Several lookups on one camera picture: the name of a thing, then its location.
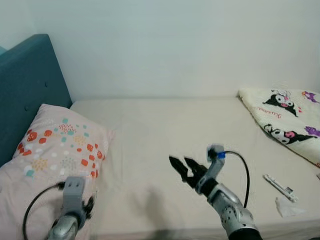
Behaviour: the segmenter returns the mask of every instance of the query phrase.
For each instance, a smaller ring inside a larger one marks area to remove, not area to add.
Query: pink pillowcase
[[[85,177],[85,203],[95,196],[95,181],[109,147],[107,136],[104,127],[72,110],[42,104],[13,159],[0,168],[1,238],[23,239],[23,217],[32,199],[68,176]],[[29,239],[46,238],[60,216],[62,200],[57,190],[37,200],[27,220]],[[76,239],[89,238],[89,225],[87,220]]]

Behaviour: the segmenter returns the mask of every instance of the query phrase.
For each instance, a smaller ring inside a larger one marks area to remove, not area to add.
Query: cartoon character print
[[[304,96],[305,98],[309,99],[311,102],[313,103],[318,103],[320,104],[320,102],[318,102],[317,100],[315,100],[315,93],[312,92],[308,92],[308,91],[303,91],[302,92],[302,96]]]
[[[287,110],[288,112],[292,113],[293,115],[297,116],[297,112],[294,109],[295,104],[291,101],[289,91],[279,91],[279,90],[271,90],[274,94],[271,97],[263,102],[263,104],[274,105],[280,108]]]
[[[311,138],[317,138],[316,136],[302,135],[295,131],[282,131],[279,128],[273,128],[271,124],[267,124],[263,129],[270,134],[271,137],[277,139],[280,143],[288,145],[293,144],[296,141],[304,141]]]
[[[316,135],[320,137],[320,130],[317,130],[315,127],[305,126],[304,129],[308,132],[309,135]]]

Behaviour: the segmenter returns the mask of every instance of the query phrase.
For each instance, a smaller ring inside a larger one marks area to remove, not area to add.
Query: black cable
[[[27,218],[28,218],[28,214],[32,208],[32,206],[35,204],[35,202],[37,201],[37,199],[44,194],[46,191],[50,190],[50,189],[55,189],[55,188],[59,188],[59,190],[63,190],[65,187],[65,183],[64,181],[58,182],[57,184],[50,186],[48,188],[46,188],[45,190],[43,190],[42,192],[40,192],[37,196],[35,196],[35,198],[31,201],[31,203],[29,204],[28,208],[25,211],[24,217],[23,217],[23,223],[22,223],[22,234],[23,234],[23,238],[24,240],[28,240],[28,236],[27,236]]]
[[[247,204],[248,204],[249,190],[250,190],[250,175],[249,175],[249,169],[248,169],[247,163],[246,163],[245,159],[239,153],[237,153],[235,151],[225,151],[224,153],[237,155],[242,160],[242,162],[244,164],[245,173],[246,173],[246,190],[245,190],[245,199],[244,199],[243,207],[246,208]]]

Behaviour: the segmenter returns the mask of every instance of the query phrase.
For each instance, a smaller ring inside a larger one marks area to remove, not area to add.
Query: white pen
[[[278,189],[279,192],[285,195],[291,202],[295,203],[299,200],[298,197],[293,194],[293,190],[291,188],[284,188],[279,182],[277,182],[273,177],[269,176],[268,174],[263,175],[263,178],[276,189]]]

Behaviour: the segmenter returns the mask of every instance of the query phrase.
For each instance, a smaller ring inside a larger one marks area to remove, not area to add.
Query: bed
[[[46,34],[1,55],[0,79],[3,165],[41,104],[72,103]],[[206,147],[212,143],[245,157],[251,176],[248,209],[264,239],[320,236],[320,169],[270,140],[240,99],[100,99],[76,101],[70,109],[114,135],[98,179],[92,239],[226,239],[219,216],[182,183],[168,158],[188,156],[208,165]],[[280,193],[263,174],[292,188],[306,212],[282,218],[275,204]],[[246,176],[239,159],[227,156],[218,181],[243,202]]]

